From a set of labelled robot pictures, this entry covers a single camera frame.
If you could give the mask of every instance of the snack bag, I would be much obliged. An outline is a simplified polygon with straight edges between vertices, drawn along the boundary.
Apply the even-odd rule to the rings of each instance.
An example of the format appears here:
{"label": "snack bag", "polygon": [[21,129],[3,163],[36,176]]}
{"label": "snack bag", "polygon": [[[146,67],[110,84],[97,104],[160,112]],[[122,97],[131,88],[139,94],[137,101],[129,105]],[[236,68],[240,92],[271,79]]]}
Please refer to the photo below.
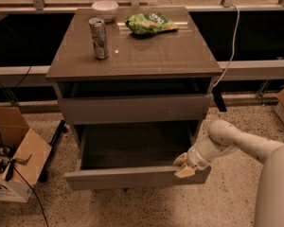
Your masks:
{"label": "snack bag", "polygon": [[127,17],[125,25],[134,34],[155,34],[179,27],[161,13],[139,13]]}

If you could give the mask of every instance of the cabinet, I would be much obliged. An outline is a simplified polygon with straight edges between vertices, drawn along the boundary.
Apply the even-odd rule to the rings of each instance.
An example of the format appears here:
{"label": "cabinet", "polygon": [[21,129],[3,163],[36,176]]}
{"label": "cabinet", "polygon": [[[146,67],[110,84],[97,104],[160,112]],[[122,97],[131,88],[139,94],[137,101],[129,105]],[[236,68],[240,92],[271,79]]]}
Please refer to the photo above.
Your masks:
{"label": "cabinet", "polygon": [[[127,16],[161,12],[177,32],[137,37]],[[194,143],[221,69],[185,8],[119,8],[106,24],[110,56],[96,60],[78,9],[46,75],[80,147],[74,190],[204,183],[210,168],[179,180],[173,160]]]}

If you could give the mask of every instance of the drawer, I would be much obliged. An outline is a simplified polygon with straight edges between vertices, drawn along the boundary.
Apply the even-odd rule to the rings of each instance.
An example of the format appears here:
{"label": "drawer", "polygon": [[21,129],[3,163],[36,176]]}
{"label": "drawer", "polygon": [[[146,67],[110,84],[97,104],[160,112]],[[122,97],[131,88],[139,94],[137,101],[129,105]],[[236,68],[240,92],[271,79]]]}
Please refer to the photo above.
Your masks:
{"label": "drawer", "polygon": [[200,122],[88,125],[76,171],[65,173],[73,190],[204,183],[210,168],[177,179],[174,159],[194,143]]}
{"label": "drawer", "polygon": [[106,124],[201,120],[210,100],[210,95],[64,98],[59,106],[68,124]]}

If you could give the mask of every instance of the brown tabletop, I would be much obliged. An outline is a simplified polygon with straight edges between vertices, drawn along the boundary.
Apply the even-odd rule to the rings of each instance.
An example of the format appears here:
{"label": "brown tabletop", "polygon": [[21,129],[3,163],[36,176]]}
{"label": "brown tabletop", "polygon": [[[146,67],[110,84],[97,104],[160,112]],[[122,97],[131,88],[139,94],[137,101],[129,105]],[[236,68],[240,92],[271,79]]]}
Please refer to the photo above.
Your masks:
{"label": "brown tabletop", "polygon": [[[176,32],[136,38],[125,18],[136,13],[160,12],[177,24]],[[94,55],[89,19],[92,9],[78,9],[46,75],[50,81],[217,76],[217,64],[185,8],[119,8],[106,23],[109,58]]]}

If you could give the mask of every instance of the floor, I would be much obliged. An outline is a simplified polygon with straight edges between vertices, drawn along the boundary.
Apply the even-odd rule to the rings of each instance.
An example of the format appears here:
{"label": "floor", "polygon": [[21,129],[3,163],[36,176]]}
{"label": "floor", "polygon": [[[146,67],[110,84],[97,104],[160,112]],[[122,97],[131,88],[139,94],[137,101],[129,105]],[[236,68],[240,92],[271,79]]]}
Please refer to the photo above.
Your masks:
{"label": "floor", "polygon": [[[24,113],[24,117],[48,142],[62,119],[60,113]],[[212,106],[198,141],[218,118],[242,131],[284,142],[284,125],[274,106],[257,104],[232,104],[226,113]],[[216,159],[205,184],[73,192],[63,174],[75,169],[78,151],[71,131],[64,133],[48,181],[35,185],[49,226],[253,226],[261,164],[240,150]],[[28,203],[0,201],[0,226],[45,226],[36,197],[32,195]]]}

